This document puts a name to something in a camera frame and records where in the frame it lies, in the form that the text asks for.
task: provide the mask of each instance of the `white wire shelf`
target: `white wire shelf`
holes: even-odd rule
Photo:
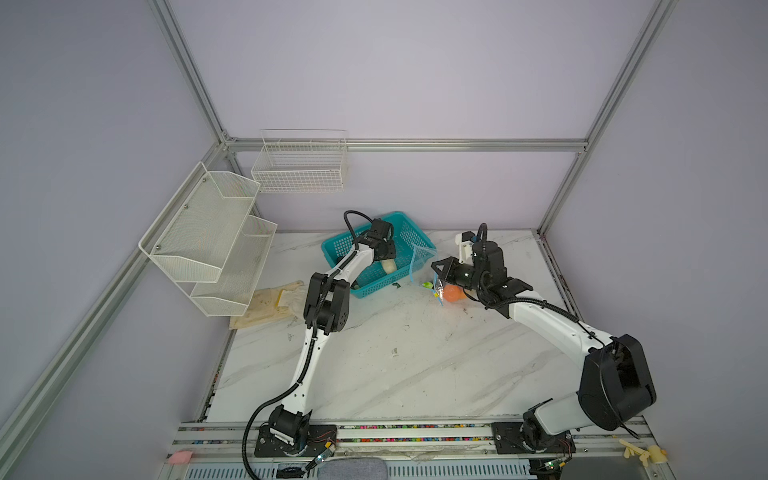
[[[264,130],[264,146],[251,175],[271,194],[332,193],[344,190],[346,132]]]
[[[249,215],[216,283],[197,283],[190,298],[208,316],[245,315],[277,225]]]
[[[208,171],[202,164],[196,170],[201,168],[202,177],[165,231],[148,244],[151,228],[139,243],[174,282],[219,280],[259,191],[250,178]]]
[[[259,183],[198,164],[184,184],[139,248],[206,316],[242,316],[277,230],[250,214]]]

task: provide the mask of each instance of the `beige cloth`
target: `beige cloth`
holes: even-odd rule
[[[276,288],[257,290],[253,293],[245,315],[230,317],[230,330],[301,317],[306,291],[307,287],[301,280]]]

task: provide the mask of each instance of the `teal plastic basket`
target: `teal plastic basket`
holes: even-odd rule
[[[363,298],[371,293],[383,288],[387,285],[392,285],[397,280],[400,280],[404,276],[408,275],[411,265],[411,257],[413,256],[413,246],[418,245],[420,247],[435,248],[435,244],[426,236],[422,229],[418,228],[413,220],[408,218],[403,212],[392,212],[390,214],[382,215],[382,220],[386,220],[392,224],[395,229],[395,249],[397,251],[397,257],[395,257],[395,265],[397,270],[386,274],[381,262],[374,262],[362,271],[360,276],[357,277],[357,284],[359,289],[351,289],[352,295],[357,298]],[[370,223],[365,223],[355,229],[355,233],[358,235],[363,231],[368,230],[371,227]],[[323,255],[330,266],[335,266],[340,257],[349,253],[349,249],[352,248],[352,235],[349,232],[341,233],[333,238],[323,242],[321,246],[323,248]]]

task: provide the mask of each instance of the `pink sponge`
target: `pink sponge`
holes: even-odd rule
[[[192,452],[189,450],[181,450],[180,452],[176,452],[173,455],[170,456],[168,459],[168,463],[171,465],[180,465],[184,463],[189,463],[192,459]]]

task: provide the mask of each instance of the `metal rail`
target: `metal rail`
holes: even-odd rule
[[[168,0],[147,0],[147,2],[157,19],[157,23],[160,25],[160,30],[168,42],[171,53],[173,53],[176,62],[179,64],[184,80],[187,81],[190,90],[192,90],[195,103],[200,107],[208,128],[219,142],[223,142],[227,137],[227,133],[221,126],[214,103],[211,101],[200,72],[197,70],[197,66],[192,59],[192,54],[187,46],[187,42],[184,40],[184,35],[181,33],[179,21],[176,19],[170,2]]]
[[[206,167],[210,167],[219,161],[224,153],[223,144],[216,142],[202,161]],[[163,220],[155,224],[155,230],[163,231],[198,180],[199,177],[194,176],[187,178],[163,209]],[[8,476],[21,461],[27,447],[42,429],[61,392],[83,363],[88,351],[96,345],[101,334],[111,325],[125,300],[133,292],[148,262],[149,259],[138,248],[125,260],[118,274],[107,285],[56,357],[2,426],[0,479]]]
[[[232,152],[259,151],[260,138],[230,138],[225,144]],[[348,138],[347,151],[572,151],[583,152],[584,138]]]
[[[650,11],[648,18],[645,20],[645,24],[637,36],[637,39],[632,45],[627,59],[624,61],[624,65],[621,67],[619,75],[616,77],[611,91],[608,92],[608,96],[603,102],[597,117],[592,123],[592,127],[589,129],[587,135],[588,145],[584,153],[576,153],[576,158],[573,164],[568,169],[565,175],[565,179],[558,188],[558,192],[555,194],[552,203],[550,204],[547,212],[542,219],[541,224],[538,227],[540,234],[546,234],[552,227],[554,219],[560,212],[560,209],[565,203],[565,199],[569,193],[573,190],[576,180],[581,175],[584,167],[587,166],[592,152],[598,145],[598,141],[603,136],[608,123],[616,113],[621,100],[627,93],[632,81],[637,76],[637,70],[640,68],[643,60],[647,56],[648,50],[654,43],[656,38],[661,32],[661,28],[669,18],[674,6],[677,4],[677,0],[657,0],[653,9]]]

